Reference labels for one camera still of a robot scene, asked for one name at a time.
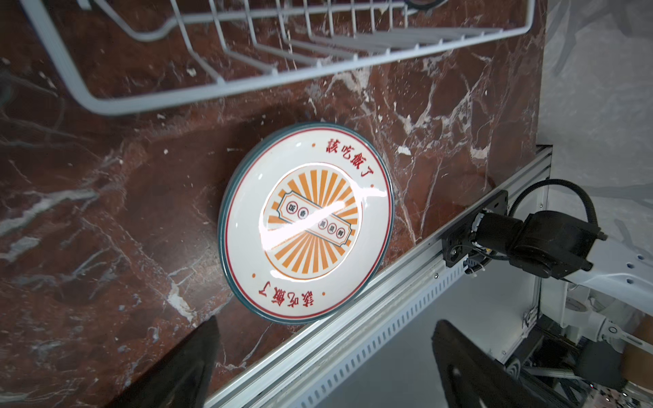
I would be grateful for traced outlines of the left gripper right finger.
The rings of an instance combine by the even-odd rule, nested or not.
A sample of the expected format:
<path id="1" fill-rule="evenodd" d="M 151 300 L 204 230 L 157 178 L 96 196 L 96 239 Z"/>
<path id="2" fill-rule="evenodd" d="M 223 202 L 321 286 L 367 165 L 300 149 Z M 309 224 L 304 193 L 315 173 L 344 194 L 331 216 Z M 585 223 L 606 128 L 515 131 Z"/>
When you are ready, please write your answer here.
<path id="1" fill-rule="evenodd" d="M 511 377 L 459 329 L 440 320 L 432 337 L 442 389 L 450 407 L 570 407 L 536 382 Z"/>

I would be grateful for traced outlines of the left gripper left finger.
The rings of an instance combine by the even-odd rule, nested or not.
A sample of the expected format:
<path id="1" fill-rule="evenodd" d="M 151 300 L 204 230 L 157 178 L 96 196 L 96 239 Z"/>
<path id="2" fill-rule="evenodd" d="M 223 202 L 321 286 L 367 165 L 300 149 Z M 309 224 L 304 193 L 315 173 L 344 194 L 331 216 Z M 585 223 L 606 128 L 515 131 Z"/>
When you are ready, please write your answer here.
<path id="1" fill-rule="evenodd" d="M 203 407 L 219 348 L 213 316 L 170 350 L 109 407 Z"/>

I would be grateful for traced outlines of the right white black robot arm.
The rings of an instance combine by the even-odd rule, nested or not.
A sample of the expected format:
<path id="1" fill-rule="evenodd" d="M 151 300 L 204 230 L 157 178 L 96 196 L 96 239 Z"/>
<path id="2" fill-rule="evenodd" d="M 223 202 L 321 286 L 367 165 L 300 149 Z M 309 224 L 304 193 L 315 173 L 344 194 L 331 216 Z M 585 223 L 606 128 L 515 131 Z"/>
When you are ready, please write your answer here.
<path id="1" fill-rule="evenodd" d="M 652 313 L 651 260 L 600 227 L 561 212 L 536 212 L 526 220 L 485 212 L 474 221 L 471 241 L 542 278 L 541 311 L 572 341 L 606 341 L 619 353 L 627 346 L 651 353 L 650 342 L 595 311 L 589 301 L 591 292 L 600 292 Z"/>

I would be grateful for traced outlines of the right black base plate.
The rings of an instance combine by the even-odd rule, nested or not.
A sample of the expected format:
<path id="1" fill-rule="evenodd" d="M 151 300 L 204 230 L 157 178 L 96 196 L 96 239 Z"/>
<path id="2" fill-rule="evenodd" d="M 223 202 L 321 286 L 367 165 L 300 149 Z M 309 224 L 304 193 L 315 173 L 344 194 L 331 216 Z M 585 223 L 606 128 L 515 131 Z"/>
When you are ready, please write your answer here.
<path id="1" fill-rule="evenodd" d="M 455 221 L 445 230 L 442 254 L 448 268 L 462 263 L 464 273 L 471 275 L 484 270 L 498 253 L 476 242 L 476 233 L 482 218 L 487 214 L 506 215 L 508 213 L 508 192 L 500 190 L 469 209 L 462 219 Z"/>

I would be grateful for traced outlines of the aluminium front rail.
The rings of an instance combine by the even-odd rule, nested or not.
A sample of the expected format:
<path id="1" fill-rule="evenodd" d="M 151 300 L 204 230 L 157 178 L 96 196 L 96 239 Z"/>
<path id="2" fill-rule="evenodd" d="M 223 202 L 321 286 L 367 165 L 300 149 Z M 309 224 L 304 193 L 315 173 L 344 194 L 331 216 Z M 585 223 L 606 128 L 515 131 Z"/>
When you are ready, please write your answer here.
<path id="1" fill-rule="evenodd" d="M 475 275 L 446 266 L 447 231 L 478 202 L 506 190 L 516 197 L 550 175 L 553 151 L 531 143 L 398 146 L 388 153 L 394 229 L 384 262 L 341 309 L 302 326 L 269 323 L 236 300 L 217 314 L 221 340 L 209 407 L 311 407 L 357 373 L 380 370 L 374 404 L 406 405 L 419 358 L 437 367 L 430 347 L 448 319 L 500 362 L 535 322 L 537 277 L 491 261 Z"/>

